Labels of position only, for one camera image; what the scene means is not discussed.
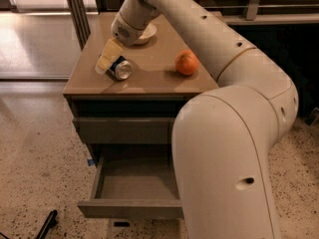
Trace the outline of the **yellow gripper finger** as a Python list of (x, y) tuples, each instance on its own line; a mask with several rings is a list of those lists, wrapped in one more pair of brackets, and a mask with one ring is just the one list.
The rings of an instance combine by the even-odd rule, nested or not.
[(112, 64), (119, 58), (124, 49), (123, 44), (113, 38), (109, 39), (99, 56), (98, 62), (96, 64), (96, 72), (100, 75), (104, 74)]

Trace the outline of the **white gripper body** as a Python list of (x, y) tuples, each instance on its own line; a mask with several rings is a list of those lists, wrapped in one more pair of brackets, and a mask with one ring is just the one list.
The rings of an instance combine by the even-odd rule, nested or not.
[(130, 26), (118, 13), (111, 25), (112, 35), (123, 45), (132, 46), (136, 40), (143, 34), (143, 30), (138, 30)]

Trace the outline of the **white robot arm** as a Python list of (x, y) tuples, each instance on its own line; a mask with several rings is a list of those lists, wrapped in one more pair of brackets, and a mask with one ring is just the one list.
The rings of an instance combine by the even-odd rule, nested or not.
[(193, 0), (125, 0), (111, 31), (130, 46), (164, 15), (217, 87), (188, 101), (172, 160), (189, 239), (281, 239), (270, 148), (298, 112), (294, 83), (272, 60)]

